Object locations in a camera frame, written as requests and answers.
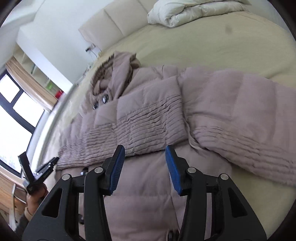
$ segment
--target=blue gripper pad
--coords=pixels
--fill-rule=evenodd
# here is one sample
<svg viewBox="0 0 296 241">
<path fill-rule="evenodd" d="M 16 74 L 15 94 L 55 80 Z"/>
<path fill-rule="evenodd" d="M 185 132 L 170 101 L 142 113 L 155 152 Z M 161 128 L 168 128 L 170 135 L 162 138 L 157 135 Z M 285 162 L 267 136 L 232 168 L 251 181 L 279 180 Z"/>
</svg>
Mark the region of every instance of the blue gripper pad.
<svg viewBox="0 0 296 241">
<path fill-rule="evenodd" d="M 181 187 L 181 175 L 180 170 L 178 170 L 176 165 L 176 160 L 178 156 L 172 146 L 167 146 L 165 148 L 165 160 L 168 165 L 168 170 L 170 172 L 170 177 L 172 179 L 173 185 L 175 190 L 178 192 L 179 195 L 182 193 Z"/>
<path fill-rule="evenodd" d="M 124 163 L 124 158 L 126 155 L 126 151 L 124 149 L 124 147 L 122 145 L 117 146 L 115 153 L 112 157 L 111 162 L 115 162 L 113 169 L 111 171 L 110 174 L 110 186 L 109 186 L 109 191 L 112 194 L 116 188 L 117 188 L 117 184 L 119 181 L 119 177 L 121 174 L 121 170 L 122 170 L 122 166 Z"/>
</svg>

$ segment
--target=window pane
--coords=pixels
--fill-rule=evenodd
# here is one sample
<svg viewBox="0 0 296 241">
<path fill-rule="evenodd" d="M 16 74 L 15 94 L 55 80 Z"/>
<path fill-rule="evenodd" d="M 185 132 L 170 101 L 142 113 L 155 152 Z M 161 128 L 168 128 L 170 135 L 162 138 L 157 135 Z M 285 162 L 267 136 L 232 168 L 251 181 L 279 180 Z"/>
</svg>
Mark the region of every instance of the window pane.
<svg viewBox="0 0 296 241">
<path fill-rule="evenodd" d="M 21 171 L 18 156 L 26 151 L 31 136 L 0 106 L 0 159 L 17 172 Z"/>
<path fill-rule="evenodd" d="M 44 109 L 25 92 L 15 103 L 13 109 L 32 126 L 36 127 Z"/>
<path fill-rule="evenodd" d="M 7 74 L 0 80 L 0 92 L 9 103 L 11 103 L 19 90 Z"/>
</svg>

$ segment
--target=red object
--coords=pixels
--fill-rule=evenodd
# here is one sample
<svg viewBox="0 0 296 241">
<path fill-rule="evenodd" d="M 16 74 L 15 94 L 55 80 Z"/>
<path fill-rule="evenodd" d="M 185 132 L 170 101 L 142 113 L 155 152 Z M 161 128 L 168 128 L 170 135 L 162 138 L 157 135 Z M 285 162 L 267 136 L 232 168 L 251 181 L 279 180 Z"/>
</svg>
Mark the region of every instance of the red object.
<svg viewBox="0 0 296 241">
<path fill-rule="evenodd" d="M 59 91 L 56 93 L 55 97 L 56 97 L 57 99 L 59 99 L 59 98 L 61 97 L 62 94 L 63 94 L 63 91 L 62 91 L 62 90 L 59 90 Z"/>
</svg>

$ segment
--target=built-in shelf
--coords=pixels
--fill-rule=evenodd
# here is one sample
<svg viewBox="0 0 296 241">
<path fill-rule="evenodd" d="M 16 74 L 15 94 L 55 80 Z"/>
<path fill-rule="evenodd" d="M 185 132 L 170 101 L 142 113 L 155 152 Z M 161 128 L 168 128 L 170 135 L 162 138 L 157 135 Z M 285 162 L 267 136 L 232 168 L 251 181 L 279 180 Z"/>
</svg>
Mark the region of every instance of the built-in shelf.
<svg viewBox="0 0 296 241">
<path fill-rule="evenodd" d="M 55 96 L 61 89 L 50 80 L 26 55 L 26 53 L 16 44 L 13 56 L 23 66 L 23 68 L 45 88 L 52 96 Z"/>
</svg>

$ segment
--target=window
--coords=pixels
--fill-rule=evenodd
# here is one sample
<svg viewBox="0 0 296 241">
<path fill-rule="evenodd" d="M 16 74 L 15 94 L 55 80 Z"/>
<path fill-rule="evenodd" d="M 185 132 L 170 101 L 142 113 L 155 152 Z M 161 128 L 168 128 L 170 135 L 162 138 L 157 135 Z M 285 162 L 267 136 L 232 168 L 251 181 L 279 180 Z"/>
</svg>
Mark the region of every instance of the window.
<svg viewBox="0 0 296 241">
<path fill-rule="evenodd" d="M 17 176 L 18 156 L 27 150 L 43 112 L 7 71 L 0 74 L 0 165 Z"/>
</svg>

